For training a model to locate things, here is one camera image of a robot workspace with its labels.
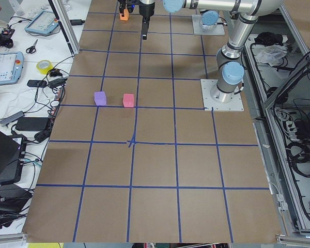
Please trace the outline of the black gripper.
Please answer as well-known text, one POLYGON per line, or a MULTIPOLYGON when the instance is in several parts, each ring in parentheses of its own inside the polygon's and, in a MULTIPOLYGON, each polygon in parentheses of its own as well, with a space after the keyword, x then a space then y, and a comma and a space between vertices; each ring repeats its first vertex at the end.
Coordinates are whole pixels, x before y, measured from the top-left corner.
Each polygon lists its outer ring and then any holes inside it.
POLYGON ((119 13, 121 17, 125 16, 126 5, 129 5, 129 13, 134 11, 135 5, 138 5, 138 0, 118 0, 119 1, 119 13))
POLYGON ((149 29, 149 18, 154 15, 155 0, 139 0, 139 14, 143 17, 142 20, 142 39, 146 40, 149 29))

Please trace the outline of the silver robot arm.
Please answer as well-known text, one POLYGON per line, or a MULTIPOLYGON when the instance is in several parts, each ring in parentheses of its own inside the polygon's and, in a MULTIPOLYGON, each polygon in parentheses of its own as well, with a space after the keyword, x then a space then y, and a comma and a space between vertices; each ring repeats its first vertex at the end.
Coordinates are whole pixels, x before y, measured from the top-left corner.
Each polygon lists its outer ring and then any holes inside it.
POLYGON ((228 103, 244 76, 244 68, 236 60, 240 57, 254 24, 260 16, 268 15, 279 8, 283 1, 163 1, 162 3, 169 13, 188 8, 231 11, 239 14, 228 42, 216 55, 220 77, 210 90, 213 100, 228 103))
MULTIPOLYGON (((139 6, 139 14, 142 18, 142 28, 148 29, 150 18, 154 15, 155 1, 118 1, 119 13, 122 18, 127 17, 125 11, 132 13, 134 6, 139 6)), ((181 8, 197 9, 198 1, 162 1, 163 7, 167 12, 175 13, 181 8)), ((215 25, 219 18, 219 13, 215 10, 200 9, 201 25, 215 25)))

